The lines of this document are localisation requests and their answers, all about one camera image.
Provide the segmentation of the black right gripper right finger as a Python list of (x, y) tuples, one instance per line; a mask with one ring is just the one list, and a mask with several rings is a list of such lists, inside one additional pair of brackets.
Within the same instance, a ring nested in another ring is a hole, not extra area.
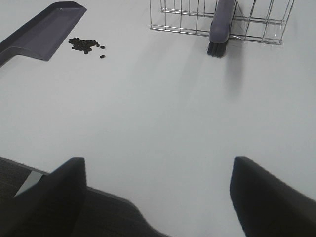
[(314, 237), (316, 202), (248, 157), (235, 157), (230, 197), (247, 237)]

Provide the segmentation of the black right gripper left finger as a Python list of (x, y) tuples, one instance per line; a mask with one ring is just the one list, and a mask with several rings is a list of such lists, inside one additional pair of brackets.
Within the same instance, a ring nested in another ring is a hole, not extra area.
[(0, 206), (2, 237), (69, 237), (86, 197), (85, 160), (71, 158)]

